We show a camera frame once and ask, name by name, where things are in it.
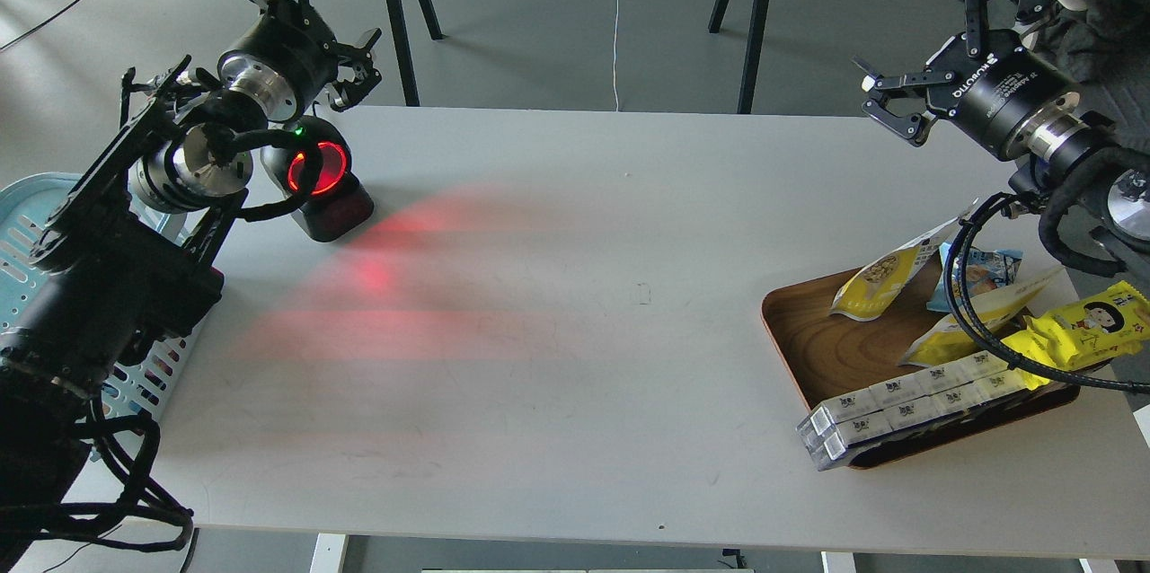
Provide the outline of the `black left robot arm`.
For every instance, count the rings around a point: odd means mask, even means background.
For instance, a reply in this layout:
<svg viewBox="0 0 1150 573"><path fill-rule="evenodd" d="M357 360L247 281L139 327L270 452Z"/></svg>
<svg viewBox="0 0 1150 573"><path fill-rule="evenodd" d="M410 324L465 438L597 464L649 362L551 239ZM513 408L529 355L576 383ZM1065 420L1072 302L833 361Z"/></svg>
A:
<svg viewBox="0 0 1150 573"><path fill-rule="evenodd" d="M331 242L371 217L348 143L309 108L328 90L342 113L378 85L381 31L348 45L310 0L248 1L260 17L214 71L184 58L147 83L124 75L120 104L145 105L120 116L26 254L45 278L3 324L3 570L36 541L118 549L103 532L126 518L178 529L138 551L183 548L193 513L151 475L159 423L103 415L103 384L201 323L235 222L290 216Z"/></svg>

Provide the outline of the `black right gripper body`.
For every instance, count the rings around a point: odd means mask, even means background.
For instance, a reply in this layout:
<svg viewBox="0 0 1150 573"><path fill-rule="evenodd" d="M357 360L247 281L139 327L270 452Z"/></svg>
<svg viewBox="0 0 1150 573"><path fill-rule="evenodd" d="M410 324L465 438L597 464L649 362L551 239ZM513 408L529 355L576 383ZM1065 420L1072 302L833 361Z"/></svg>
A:
<svg viewBox="0 0 1150 573"><path fill-rule="evenodd" d="M927 89L928 110L949 119L999 161L1030 151L1017 130L1046 105L1074 108L1081 87L1067 74L1023 48L1014 31L990 31L969 58L960 35L951 37L925 62L931 77L946 84Z"/></svg>

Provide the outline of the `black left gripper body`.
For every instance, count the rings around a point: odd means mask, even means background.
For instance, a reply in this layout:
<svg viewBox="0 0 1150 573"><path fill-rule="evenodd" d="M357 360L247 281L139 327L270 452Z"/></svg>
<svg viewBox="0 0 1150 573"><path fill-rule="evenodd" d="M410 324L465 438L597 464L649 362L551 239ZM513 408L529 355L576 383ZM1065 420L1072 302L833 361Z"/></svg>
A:
<svg viewBox="0 0 1150 573"><path fill-rule="evenodd" d="M227 90L254 99L268 121L288 123L337 78L338 64L304 30L264 13L218 58L217 71Z"/></svg>

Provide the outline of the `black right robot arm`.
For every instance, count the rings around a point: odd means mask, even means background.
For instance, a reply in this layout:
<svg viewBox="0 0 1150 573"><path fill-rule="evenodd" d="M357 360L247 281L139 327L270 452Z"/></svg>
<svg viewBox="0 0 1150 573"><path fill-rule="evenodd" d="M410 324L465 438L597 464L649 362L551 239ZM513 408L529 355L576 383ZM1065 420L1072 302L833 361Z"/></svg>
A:
<svg viewBox="0 0 1150 573"><path fill-rule="evenodd" d="M995 159L1022 159L1010 192L961 222L944 276L966 267L994 214L1038 216L1038 240L1068 269L1104 278L1126 273L1147 286L1147 153L1119 145L1110 119L1080 113L1081 89L1023 46L1053 0L958 0L964 28L923 70L884 76L860 62L862 110L919 147L938 119Z"/></svg>

